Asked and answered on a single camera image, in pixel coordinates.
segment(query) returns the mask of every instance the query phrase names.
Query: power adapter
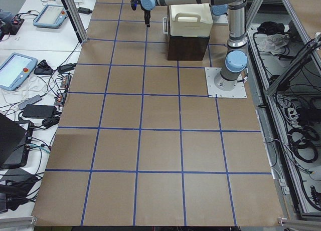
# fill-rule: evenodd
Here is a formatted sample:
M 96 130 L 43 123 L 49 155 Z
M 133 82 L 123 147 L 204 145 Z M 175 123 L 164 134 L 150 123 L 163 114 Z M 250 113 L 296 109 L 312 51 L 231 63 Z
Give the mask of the power adapter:
M 65 65 L 57 67 L 57 71 L 59 72 L 59 74 L 63 74 L 65 72 L 69 72 L 71 70 L 74 70 L 76 65 L 77 65 L 77 63 L 65 64 Z
M 50 127 L 52 127 L 53 125 L 58 124 L 59 121 L 60 121 L 60 117 L 50 117 L 50 118 L 44 119 L 41 124 L 42 124 L 45 128 L 50 128 Z
M 78 12 L 79 12 L 79 13 L 82 13 L 82 14 L 87 14 L 87 15 L 89 15 L 89 14 L 92 13 L 92 10 L 89 9 L 89 8 L 79 7 L 79 8 L 78 8 Z

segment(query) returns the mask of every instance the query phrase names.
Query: metal bracket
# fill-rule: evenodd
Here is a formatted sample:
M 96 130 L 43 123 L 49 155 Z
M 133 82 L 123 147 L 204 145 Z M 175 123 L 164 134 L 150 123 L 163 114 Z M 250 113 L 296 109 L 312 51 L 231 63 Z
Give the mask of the metal bracket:
M 283 227 L 290 227 L 299 230 L 320 231 L 321 222 L 303 221 L 303 220 L 288 220 L 286 218 L 279 218 L 278 223 Z
M 247 22 L 246 22 L 246 32 L 249 30 L 251 23 L 253 22 L 258 10 L 260 9 L 264 0 L 254 0 L 250 10 L 247 14 Z
M 84 25 L 80 19 L 74 0 L 61 0 L 64 8 L 69 16 L 71 25 L 76 33 L 79 43 L 83 44 L 88 41 L 88 36 Z
M 7 227 L 19 227 L 19 226 L 34 226 L 36 224 L 37 217 L 13 217 L 13 218 L 2 218 L 0 220 L 0 228 Z

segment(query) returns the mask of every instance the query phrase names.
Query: brown cardboard floor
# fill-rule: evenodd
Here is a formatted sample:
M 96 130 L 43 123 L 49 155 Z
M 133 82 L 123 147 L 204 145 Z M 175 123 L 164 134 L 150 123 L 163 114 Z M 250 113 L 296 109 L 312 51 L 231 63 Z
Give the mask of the brown cardboard floor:
M 208 98 L 203 61 L 167 61 L 166 8 L 97 0 L 33 215 L 37 225 L 272 226 L 282 215 L 250 92 Z

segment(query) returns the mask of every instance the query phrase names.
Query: white table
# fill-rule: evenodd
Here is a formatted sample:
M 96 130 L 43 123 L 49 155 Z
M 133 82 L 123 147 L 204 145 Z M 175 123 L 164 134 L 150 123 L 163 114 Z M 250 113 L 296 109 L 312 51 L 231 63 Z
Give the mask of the white table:
M 60 0 L 48 2 L 50 5 L 62 5 Z M 94 8 L 96 0 L 84 0 L 81 7 Z M 40 0 L 27 0 L 22 6 L 20 13 L 29 10 L 41 11 L 44 8 Z M 4 50 L 39 50 L 39 51 L 72 51 L 78 42 L 74 29 L 69 18 L 66 18 L 58 29 L 37 28 L 33 26 L 35 16 L 23 15 L 25 22 L 21 26 L 17 35 L 10 36 L 7 41 L 0 43 L 0 49 Z M 80 14 L 83 25 L 88 28 L 91 15 Z
M 84 4 L 81 7 L 90 8 L 93 10 L 96 0 L 84 0 Z M 25 4 L 20 10 L 20 13 L 27 12 L 29 10 L 41 11 L 43 8 L 43 3 L 40 0 L 26 0 Z M 80 14 L 81 20 L 85 28 L 88 27 L 91 15 Z M 10 36 L 8 40 L 0 42 L 0 63 L 3 63 L 12 52 L 17 52 L 27 56 L 37 58 L 38 61 L 46 59 L 48 64 L 55 69 L 59 66 L 74 50 L 78 39 L 74 33 L 71 26 L 70 20 L 67 18 L 59 29 L 45 29 L 36 28 L 32 25 L 33 17 L 23 16 L 25 22 L 23 23 L 21 29 L 16 36 Z M 66 63 L 76 63 L 80 54 L 81 46 L 78 45 L 76 51 L 70 56 Z M 7 105 L 7 102 L 15 103 L 22 101 L 23 98 L 30 98 L 37 94 L 44 94 L 44 92 L 34 92 L 33 90 L 41 90 L 45 83 L 41 81 L 36 75 L 31 74 L 30 77 L 24 81 L 24 83 L 17 89 L 19 92 L 8 92 L 0 90 L 0 107 Z M 48 94 L 43 97 L 42 101 L 37 104 L 40 105 L 53 105 L 54 96 Z M 14 119 L 14 114 L 8 115 L 9 118 Z M 35 125 L 41 125 L 41 119 L 30 119 Z M 34 130 L 33 137 L 39 138 L 50 143 L 53 135 L 57 130 L 57 125 L 49 128 L 48 130 Z M 39 141 L 32 141 L 33 143 L 40 144 Z M 31 174 L 35 173 L 39 162 L 40 162 L 40 151 L 34 149 L 30 151 L 28 162 L 23 169 Z M 42 151 L 42 160 L 39 172 L 43 172 L 46 168 L 49 155 Z M 0 174 L 5 174 L 6 170 L 0 171 Z M 40 186 L 40 182 L 37 182 L 31 192 L 36 190 Z M 17 210 L 9 210 L 6 213 L 0 214 L 0 222 L 2 218 L 12 218 L 12 217 L 26 217 L 30 216 L 34 208 L 34 203 L 29 202 L 18 207 Z M 19 228 L 7 228 L 5 230 L 28 230 L 27 227 Z

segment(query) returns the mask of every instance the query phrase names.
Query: charger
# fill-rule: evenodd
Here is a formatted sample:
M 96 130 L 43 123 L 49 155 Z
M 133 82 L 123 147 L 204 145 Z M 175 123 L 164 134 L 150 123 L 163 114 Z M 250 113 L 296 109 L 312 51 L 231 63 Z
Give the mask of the charger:
M 57 67 L 57 71 L 59 72 L 59 74 L 63 74 L 65 72 L 69 72 L 71 70 L 74 70 L 76 65 L 77 65 L 77 63 L 68 63 L 68 64 Z
M 79 13 L 82 13 L 82 14 L 87 14 L 87 15 L 89 15 L 89 14 L 92 13 L 92 10 L 89 9 L 89 8 L 79 7 L 77 10 L 78 10 Z

